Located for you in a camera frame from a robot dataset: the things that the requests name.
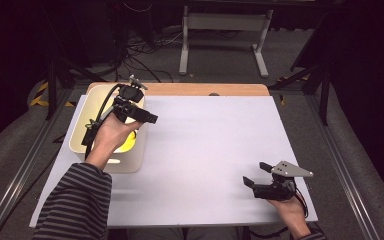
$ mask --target silver bracket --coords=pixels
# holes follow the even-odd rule
[[[135,78],[134,75],[131,75],[131,76],[129,77],[129,80],[130,80],[130,83],[134,83],[134,84],[140,86],[141,88],[143,88],[143,89],[145,89],[145,90],[148,90],[148,88],[147,88],[145,85],[143,85],[143,84],[139,81],[139,79]]]
[[[281,161],[272,168],[272,173],[284,177],[313,177],[313,173],[303,168],[295,166],[287,161]]]

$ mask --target yellow object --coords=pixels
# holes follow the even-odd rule
[[[123,145],[121,145],[121,147],[119,148],[119,150],[121,152],[127,152],[129,151],[130,149],[133,148],[133,146],[135,146],[135,143],[136,143],[136,131],[133,131],[129,134],[129,136],[127,137],[126,139],[126,142],[124,142]]]

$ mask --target wrist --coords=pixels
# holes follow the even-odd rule
[[[113,152],[114,150],[104,146],[95,147],[90,152],[85,162],[92,164],[101,170],[104,170],[105,166],[107,165],[108,159],[111,157],[111,154]]]
[[[308,228],[307,223],[305,221],[289,224],[288,229],[291,232],[294,239],[300,239],[311,234],[311,231]]]

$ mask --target table leg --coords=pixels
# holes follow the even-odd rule
[[[267,78],[269,76],[269,73],[267,71],[266,64],[263,59],[263,55],[261,54],[261,49],[263,48],[264,40],[266,39],[267,36],[267,31],[269,30],[270,27],[270,21],[272,18],[273,10],[267,11],[266,16],[264,17],[264,23],[260,31],[260,41],[258,44],[254,44],[253,51],[255,55],[255,60],[257,61],[258,69],[260,70],[260,75],[263,78]]]
[[[188,69],[188,55],[189,55],[189,43],[188,43],[188,6],[183,9],[183,46],[182,55],[180,56],[179,74],[186,75]]]
[[[325,74],[322,82],[322,93],[320,96],[319,116],[325,126],[327,126],[327,102],[329,99],[330,68],[329,64],[325,67]]]

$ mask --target metal frame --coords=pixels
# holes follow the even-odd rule
[[[323,139],[329,148],[329,152],[332,156],[332,164],[338,178],[341,181],[342,187],[344,188],[345,194],[348,198],[350,206],[354,211],[355,217],[360,225],[361,231],[364,234],[365,239],[380,239],[376,228],[370,219],[369,213],[364,206],[363,200],[361,199],[360,193],[352,180],[350,173],[345,166],[345,162],[339,152],[339,149],[335,143],[335,140],[330,133],[327,126],[323,124],[318,114],[318,106],[314,96],[305,96],[307,104],[310,107],[310,111],[317,122],[320,132],[322,133]]]
[[[270,26],[273,11],[267,11],[266,15],[240,15],[240,14],[207,14],[189,13],[188,6],[183,10],[183,46],[180,56],[180,75],[186,75],[189,56],[189,29],[217,29],[217,30],[241,30],[260,32],[258,44],[252,46],[258,69],[263,78],[269,76],[261,50],[267,31]]]
[[[27,181],[27,178],[30,175],[33,166],[39,158],[41,148],[45,142],[45,139],[51,132],[56,120],[58,119],[59,114],[64,108],[64,104],[68,101],[72,90],[64,89],[62,90],[61,96],[59,97],[58,104],[55,108],[55,112],[52,114],[52,117],[45,121],[42,128],[39,131],[38,136],[36,137],[32,147],[27,153],[26,158],[21,164],[17,174],[9,184],[4,197],[0,202],[0,226],[3,224],[5,218],[8,216],[9,212],[15,205],[18,196],[23,190],[24,184]]]

